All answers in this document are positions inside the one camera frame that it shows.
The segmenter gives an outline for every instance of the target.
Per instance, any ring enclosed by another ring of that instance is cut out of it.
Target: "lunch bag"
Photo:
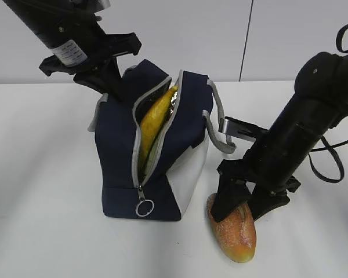
[[[179,221],[204,166],[209,138],[225,153],[235,150],[230,137],[222,143],[212,128],[213,95],[218,118],[224,118],[215,85],[206,75],[180,71],[171,115],[155,139],[140,180],[140,121],[168,91],[172,78],[144,60],[124,73],[122,83],[123,99],[104,94],[89,126],[102,169],[103,212],[115,218]]]

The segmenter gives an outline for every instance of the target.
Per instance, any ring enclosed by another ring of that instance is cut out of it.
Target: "sticker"
[[[70,39],[57,48],[51,49],[51,51],[66,67],[80,65],[88,59],[85,52],[82,51],[73,39]]]

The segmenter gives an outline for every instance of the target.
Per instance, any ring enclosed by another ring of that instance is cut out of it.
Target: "white table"
[[[293,93],[293,82],[217,85],[228,115],[266,128]],[[103,215],[99,160],[86,131],[98,98],[72,84],[0,85],[0,278],[348,278],[348,146],[339,149],[345,180],[321,182],[305,161],[291,203],[256,222],[253,261],[236,264],[205,222],[204,204],[226,157],[214,147],[180,222]],[[347,139],[348,118],[327,138]],[[236,143],[234,159],[250,146]],[[327,153],[314,160],[338,175]]]

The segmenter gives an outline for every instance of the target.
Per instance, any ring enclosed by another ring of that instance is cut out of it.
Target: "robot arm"
[[[339,50],[347,29],[348,25],[338,33]],[[347,116],[348,55],[322,52],[300,70],[295,80],[295,94],[270,130],[232,118],[223,120],[219,131],[255,143],[242,160],[224,160],[219,166],[220,184],[211,211],[214,219],[222,221],[245,201],[255,220],[288,204],[287,191],[295,192],[300,186],[292,174],[320,139],[336,158],[341,178],[325,178],[313,164],[312,169],[325,181],[341,181],[343,166],[323,135]],[[247,181],[256,184],[252,194],[245,185]]]
[[[124,88],[117,57],[137,55],[141,43],[134,33],[107,35],[95,13],[109,7],[109,0],[3,0],[53,56],[40,69],[75,75],[75,83],[121,99]]]

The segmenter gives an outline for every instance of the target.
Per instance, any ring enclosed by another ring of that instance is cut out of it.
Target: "zipper pull ring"
[[[143,192],[142,186],[139,186],[139,187],[138,187],[138,197],[139,197],[139,203],[137,204],[137,206],[136,206],[136,208],[135,208],[135,213],[136,213],[136,215],[138,215],[139,217],[146,217],[146,216],[149,216],[149,215],[152,213],[152,211],[153,211],[153,209],[154,209],[154,207],[155,207],[155,204],[154,204],[154,202],[153,202],[152,200],[147,200],[147,199],[146,199],[146,197],[145,197],[145,195],[144,195],[144,192]],[[151,208],[149,209],[149,211],[148,211],[147,213],[141,214],[141,213],[139,212],[139,208],[140,208],[140,206],[141,206],[142,204],[144,204],[144,203],[150,203],[150,204],[151,204]]]

